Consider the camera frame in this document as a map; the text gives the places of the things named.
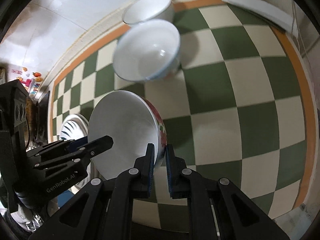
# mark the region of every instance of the ceramic dish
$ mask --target ceramic dish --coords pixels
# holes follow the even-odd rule
[[[180,34],[168,21],[151,20],[128,30],[113,54],[113,68],[122,79],[144,82],[175,72],[180,65]]]
[[[113,147],[92,158],[105,179],[132,168],[136,158],[146,154],[148,143],[155,146],[155,163],[162,162],[167,138],[163,121],[150,102],[132,92],[110,92],[94,108],[88,142],[105,135],[113,138]]]
[[[172,22],[173,16],[172,0],[137,0],[124,11],[122,20],[132,27],[152,19]]]
[[[81,114],[70,114],[63,121],[59,138],[63,140],[77,140],[88,134],[89,123]]]

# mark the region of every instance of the fruit sticker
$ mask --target fruit sticker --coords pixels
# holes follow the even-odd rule
[[[43,81],[43,78],[42,78],[42,77],[36,77],[36,78],[35,78],[35,81],[36,81],[36,82],[42,82],[42,81]]]
[[[18,74],[18,75],[22,75],[22,71],[16,70],[16,69],[11,70],[11,73],[15,73],[15,74]]]
[[[39,73],[39,72],[33,72],[32,73],[35,77],[41,77],[41,73]]]

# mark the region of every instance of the white plate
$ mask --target white plate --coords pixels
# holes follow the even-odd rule
[[[63,121],[59,138],[63,140],[77,140],[88,134],[89,122],[81,114],[70,114]]]
[[[99,101],[89,121],[88,142],[113,138],[113,147],[92,158],[103,177],[112,179],[144,156],[148,143],[158,152],[158,128],[147,104],[129,91],[113,91]]]

